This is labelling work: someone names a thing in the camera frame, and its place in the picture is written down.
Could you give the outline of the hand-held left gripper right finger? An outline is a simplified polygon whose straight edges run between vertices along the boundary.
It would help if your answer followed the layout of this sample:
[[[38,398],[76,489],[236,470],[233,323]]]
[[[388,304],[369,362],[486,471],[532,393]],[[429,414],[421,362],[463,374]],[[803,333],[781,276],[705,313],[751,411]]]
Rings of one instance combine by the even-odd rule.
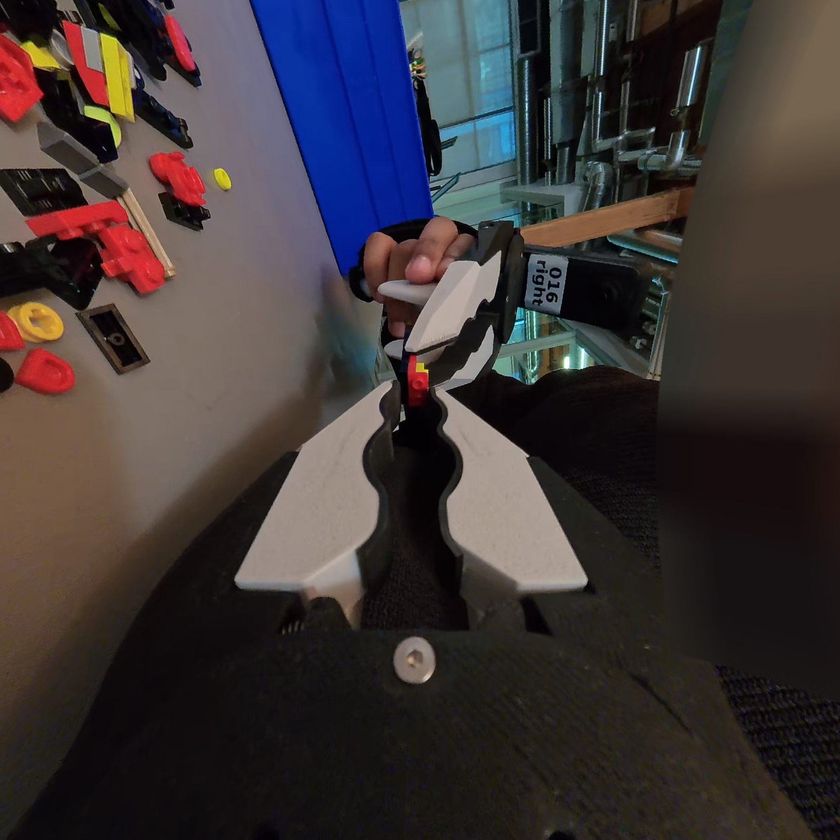
[[[434,389],[434,402],[438,434],[455,456],[440,528],[460,562],[470,622],[527,596],[584,590],[587,573],[528,455],[449,393]]]

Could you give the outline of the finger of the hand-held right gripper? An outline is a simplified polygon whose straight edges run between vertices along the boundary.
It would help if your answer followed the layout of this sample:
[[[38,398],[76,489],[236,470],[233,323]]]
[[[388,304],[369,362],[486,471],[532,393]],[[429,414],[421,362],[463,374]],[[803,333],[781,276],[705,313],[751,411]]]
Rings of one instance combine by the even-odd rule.
[[[480,378],[494,364],[499,341],[494,318],[475,318],[445,345],[434,361],[434,387],[462,387]]]
[[[405,356],[420,356],[466,342],[474,342],[479,327],[493,333],[495,313],[479,311],[497,294],[501,274],[501,253],[481,265],[474,260],[457,260],[423,305],[403,342]]]

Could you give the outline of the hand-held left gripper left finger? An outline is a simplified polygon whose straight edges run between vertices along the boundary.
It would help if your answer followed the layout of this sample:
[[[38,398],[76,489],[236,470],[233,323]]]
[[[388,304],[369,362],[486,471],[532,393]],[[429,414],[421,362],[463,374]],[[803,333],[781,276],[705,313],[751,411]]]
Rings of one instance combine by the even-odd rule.
[[[237,588],[331,598],[353,629],[391,562],[392,433],[398,381],[375,388],[294,454],[266,519],[235,575]]]

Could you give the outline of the small red yellow lego assembly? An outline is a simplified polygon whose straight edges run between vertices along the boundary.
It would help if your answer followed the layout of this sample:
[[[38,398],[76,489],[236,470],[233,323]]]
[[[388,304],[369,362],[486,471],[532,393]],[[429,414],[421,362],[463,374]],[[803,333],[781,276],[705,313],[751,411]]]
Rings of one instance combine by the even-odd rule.
[[[407,408],[418,408],[427,402],[429,372],[422,358],[414,353],[404,352],[401,363],[403,402]]]

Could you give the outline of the pile of loose lego pieces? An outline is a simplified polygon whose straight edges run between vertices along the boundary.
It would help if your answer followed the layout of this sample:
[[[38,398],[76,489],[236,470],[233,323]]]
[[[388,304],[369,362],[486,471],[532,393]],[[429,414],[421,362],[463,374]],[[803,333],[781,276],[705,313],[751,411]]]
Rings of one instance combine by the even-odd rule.
[[[114,304],[93,307],[103,279],[148,296],[175,277],[131,186],[116,169],[123,130],[139,119],[169,145],[149,168],[166,220],[195,232],[210,218],[206,185],[190,166],[187,122],[162,104],[152,81],[172,70],[203,80],[173,2],[1,2],[2,125],[35,131],[53,166],[8,165],[2,194],[23,216],[28,241],[2,241],[2,392],[45,395],[76,383],[69,362],[46,349],[65,323],[48,293],[76,313],[119,374],[149,363]]]

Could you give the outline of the person's right hand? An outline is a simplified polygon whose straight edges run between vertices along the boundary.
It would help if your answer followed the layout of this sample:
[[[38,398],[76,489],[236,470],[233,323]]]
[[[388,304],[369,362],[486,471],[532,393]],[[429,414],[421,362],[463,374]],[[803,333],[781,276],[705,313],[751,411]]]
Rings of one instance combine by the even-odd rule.
[[[426,285],[443,277],[446,269],[477,241],[477,235],[447,217],[428,220],[415,238],[397,242],[383,232],[368,237],[362,255],[364,283],[371,297],[383,302],[380,286],[390,280]]]

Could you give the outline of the person's dark knit clothing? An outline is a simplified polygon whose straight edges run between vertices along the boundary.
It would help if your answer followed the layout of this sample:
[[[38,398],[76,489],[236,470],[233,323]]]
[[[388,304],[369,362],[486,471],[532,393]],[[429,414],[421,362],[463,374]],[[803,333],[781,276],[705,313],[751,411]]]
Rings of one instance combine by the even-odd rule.
[[[393,561],[363,627],[464,631],[364,763],[370,838],[838,838],[838,704],[667,650],[658,384],[609,367],[534,385],[490,373],[461,404],[565,481],[590,584],[467,631],[438,531],[454,467],[402,429]]]

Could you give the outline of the blue plastic bin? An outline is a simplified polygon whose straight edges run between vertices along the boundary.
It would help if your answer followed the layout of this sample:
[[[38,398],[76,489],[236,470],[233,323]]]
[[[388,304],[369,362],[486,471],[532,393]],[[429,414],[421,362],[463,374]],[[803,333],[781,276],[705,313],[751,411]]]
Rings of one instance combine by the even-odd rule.
[[[377,230],[433,214],[397,1],[255,1],[341,274]]]

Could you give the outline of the silver metal pipework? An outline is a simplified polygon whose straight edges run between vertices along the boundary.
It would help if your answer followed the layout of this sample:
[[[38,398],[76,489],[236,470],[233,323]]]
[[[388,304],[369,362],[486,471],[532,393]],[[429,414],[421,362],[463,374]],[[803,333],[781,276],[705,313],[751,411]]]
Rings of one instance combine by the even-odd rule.
[[[721,2],[510,2],[517,184],[580,209],[697,178]]]

